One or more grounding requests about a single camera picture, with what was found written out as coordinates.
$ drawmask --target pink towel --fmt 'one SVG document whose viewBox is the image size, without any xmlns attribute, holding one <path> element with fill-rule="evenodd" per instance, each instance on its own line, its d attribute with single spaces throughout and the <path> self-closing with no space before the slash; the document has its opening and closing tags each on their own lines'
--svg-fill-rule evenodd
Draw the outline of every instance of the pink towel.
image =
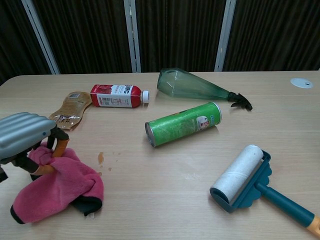
<svg viewBox="0 0 320 240">
<path fill-rule="evenodd" d="M 62 157 L 52 157 L 52 153 L 44 143 L 29 154 L 33 161 L 50 164 L 56 172 L 39 177 L 19 192 L 10 210 L 19 224 L 40 221 L 69 204 L 85 216 L 102 207 L 104 184 L 98 173 L 82 163 L 71 148 Z"/>
</svg>

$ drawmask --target black trim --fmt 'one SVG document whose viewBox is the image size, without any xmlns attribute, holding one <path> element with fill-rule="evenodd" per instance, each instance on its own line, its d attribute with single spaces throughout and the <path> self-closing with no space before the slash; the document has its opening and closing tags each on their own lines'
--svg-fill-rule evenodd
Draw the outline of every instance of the black trim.
<svg viewBox="0 0 320 240">
<path fill-rule="evenodd" d="M 11 216 L 13 217 L 13 219 L 16 220 L 16 222 L 17 222 L 18 224 L 25 224 L 25 223 L 18 217 L 18 215 L 16 214 L 13 205 L 12 205 L 11 208 L 10 208 L 10 213 L 11 213 Z"/>
<path fill-rule="evenodd" d="M 98 211 L 102 207 L 101 199 L 95 196 L 78 196 L 70 203 L 76 209 L 87 216 L 91 213 Z"/>
</svg>

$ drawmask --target pringles can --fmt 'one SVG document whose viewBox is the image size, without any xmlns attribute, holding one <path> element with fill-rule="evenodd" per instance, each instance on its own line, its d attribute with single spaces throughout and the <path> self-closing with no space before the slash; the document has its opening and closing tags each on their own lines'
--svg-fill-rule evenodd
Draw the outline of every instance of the pringles can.
<svg viewBox="0 0 320 240">
<path fill-rule="evenodd" d="M 156 147 L 213 127 L 220 122 L 220 108 L 214 102 L 208 102 L 185 111 L 146 122 L 145 131 L 151 145 Z"/>
</svg>

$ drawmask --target lint roller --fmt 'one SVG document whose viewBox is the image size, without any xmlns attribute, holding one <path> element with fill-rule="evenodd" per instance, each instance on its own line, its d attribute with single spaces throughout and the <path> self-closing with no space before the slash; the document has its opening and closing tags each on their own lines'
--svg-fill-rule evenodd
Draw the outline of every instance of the lint roller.
<svg viewBox="0 0 320 240">
<path fill-rule="evenodd" d="M 320 217 L 267 186 L 272 174 L 270 154 L 248 145 L 210 188 L 214 200 L 227 212 L 248 208 L 264 196 L 320 238 Z"/>
</svg>

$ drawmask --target bottle label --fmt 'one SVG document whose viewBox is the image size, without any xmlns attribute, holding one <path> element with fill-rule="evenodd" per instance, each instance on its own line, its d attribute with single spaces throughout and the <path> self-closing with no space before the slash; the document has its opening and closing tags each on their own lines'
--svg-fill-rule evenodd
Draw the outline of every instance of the bottle label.
<svg viewBox="0 0 320 240">
<path fill-rule="evenodd" d="M 100 85 L 96 97 L 100 107 L 132 108 L 132 85 Z"/>
</svg>

